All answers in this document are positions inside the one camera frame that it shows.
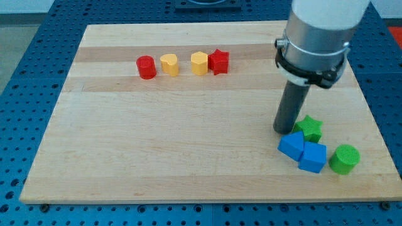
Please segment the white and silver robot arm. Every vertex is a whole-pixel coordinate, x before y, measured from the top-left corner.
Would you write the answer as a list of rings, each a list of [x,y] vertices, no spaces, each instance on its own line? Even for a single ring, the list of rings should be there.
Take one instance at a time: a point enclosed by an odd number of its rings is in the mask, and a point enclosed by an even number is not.
[[[293,0],[276,66],[295,85],[329,89],[347,65],[349,44],[369,0]]]

